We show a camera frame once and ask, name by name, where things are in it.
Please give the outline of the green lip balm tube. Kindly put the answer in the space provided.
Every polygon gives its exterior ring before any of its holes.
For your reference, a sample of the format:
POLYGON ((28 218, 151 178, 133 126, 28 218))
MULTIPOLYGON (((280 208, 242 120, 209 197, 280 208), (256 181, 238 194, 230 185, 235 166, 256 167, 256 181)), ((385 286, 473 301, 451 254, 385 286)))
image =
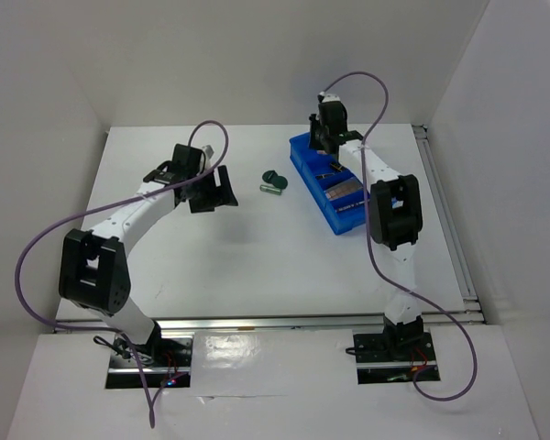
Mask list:
POLYGON ((281 195, 282 194, 282 189, 271 186, 271 185, 268 185, 268 184, 261 184, 259 186, 259 189, 264 193, 269 193, 269 194, 273 194, 273 195, 281 195))

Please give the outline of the long black gold lipstick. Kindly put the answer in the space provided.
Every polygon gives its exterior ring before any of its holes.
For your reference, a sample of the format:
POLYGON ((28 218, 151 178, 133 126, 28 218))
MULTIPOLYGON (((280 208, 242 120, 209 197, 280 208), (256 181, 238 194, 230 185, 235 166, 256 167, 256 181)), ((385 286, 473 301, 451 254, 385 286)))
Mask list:
POLYGON ((343 165, 341 165, 340 163, 338 163, 337 161, 331 161, 329 163, 329 168, 334 172, 334 173, 340 173, 340 172, 344 172, 347 170, 346 167, 344 167, 343 165))

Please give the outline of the pink makeup pencil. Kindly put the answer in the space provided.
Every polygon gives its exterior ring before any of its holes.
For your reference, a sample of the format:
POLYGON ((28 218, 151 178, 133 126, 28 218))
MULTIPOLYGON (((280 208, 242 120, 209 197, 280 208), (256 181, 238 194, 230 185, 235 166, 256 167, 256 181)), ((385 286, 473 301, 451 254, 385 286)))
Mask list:
POLYGON ((349 205, 346 205, 346 206, 342 206, 342 207, 339 207, 338 209, 336 209, 335 211, 337 213, 341 213, 341 212, 345 212, 345 211, 348 211, 348 210, 351 210, 351 209, 354 209, 354 208, 357 208, 361 205, 364 204, 364 201, 360 201, 360 202, 356 202, 356 203, 352 203, 352 204, 349 204, 349 205))

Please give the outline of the dark green round puff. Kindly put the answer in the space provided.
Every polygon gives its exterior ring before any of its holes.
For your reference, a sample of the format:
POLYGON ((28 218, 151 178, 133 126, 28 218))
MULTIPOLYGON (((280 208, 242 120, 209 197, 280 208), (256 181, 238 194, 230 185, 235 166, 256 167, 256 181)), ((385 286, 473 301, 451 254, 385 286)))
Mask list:
POLYGON ((280 190, 284 190, 287 188, 288 186, 288 181, 285 177, 283 176, 276 176, 272 179, 271 181, 272 185, 275 187, 275 188, 278 188, 280 190))

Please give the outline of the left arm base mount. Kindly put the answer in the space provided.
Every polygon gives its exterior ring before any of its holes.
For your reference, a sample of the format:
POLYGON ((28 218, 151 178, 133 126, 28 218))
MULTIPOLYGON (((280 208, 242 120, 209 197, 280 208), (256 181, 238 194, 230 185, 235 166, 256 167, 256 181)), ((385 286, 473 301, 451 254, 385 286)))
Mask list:
MULTIPOLYGON (((134 353, 125 340, 115 337, 108 342, 97 335, 93 342, 109 351, 109 363, 105 379, 107 390, 134 390, 142 386, 134 353)), ((150 388, 160 385, 168 389, 184 389, 191 386, 193 335, 180 335, 171 340, 169 347, 161 349, 154 357, 139 353, 146 383, 150 388)))

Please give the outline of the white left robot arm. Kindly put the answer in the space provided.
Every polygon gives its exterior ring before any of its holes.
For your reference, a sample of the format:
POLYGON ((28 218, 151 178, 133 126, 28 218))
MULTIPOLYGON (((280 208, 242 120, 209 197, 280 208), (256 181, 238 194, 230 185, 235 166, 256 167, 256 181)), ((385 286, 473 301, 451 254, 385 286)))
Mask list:
POLYGON ((120 330, 131 343, 131 357, 143 366, 155 364, 173 344, 131 299, 127 258, 138 241, 180 204, 187 203, 193 214, 237 205, 227 168, 213 164, 213 155, 210 146, 176 145, 171 159, 144 177, 134 201, 88 230, 71 230, 63 240, 60 297, 120 330))

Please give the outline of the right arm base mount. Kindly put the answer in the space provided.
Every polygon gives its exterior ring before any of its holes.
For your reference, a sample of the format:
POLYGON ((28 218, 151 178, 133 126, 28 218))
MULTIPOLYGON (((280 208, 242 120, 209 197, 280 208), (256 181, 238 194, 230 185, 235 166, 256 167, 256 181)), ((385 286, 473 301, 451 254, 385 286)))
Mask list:
POLYGON ((357 383, 394 384, 440 381, 434 341, 423 330, 413 339, 396 339, 386 325, 380 332, 353 334, 345 353, 356 362, 357 383))

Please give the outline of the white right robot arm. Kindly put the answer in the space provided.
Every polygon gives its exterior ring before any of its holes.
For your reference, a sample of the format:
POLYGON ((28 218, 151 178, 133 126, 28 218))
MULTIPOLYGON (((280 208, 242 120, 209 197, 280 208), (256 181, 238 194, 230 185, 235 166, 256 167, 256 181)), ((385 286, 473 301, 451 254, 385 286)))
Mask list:
POLYGON ((383 312, 381 347, 392 359, 404 358, 424 335, 413 254, 423 227, 419 182, 385 163, 347 124, 340 98, 320 93, 318 111, 310 116, 309 147, 332 155, 367 191, 365 222, 381 277, 393 287, 383 312))

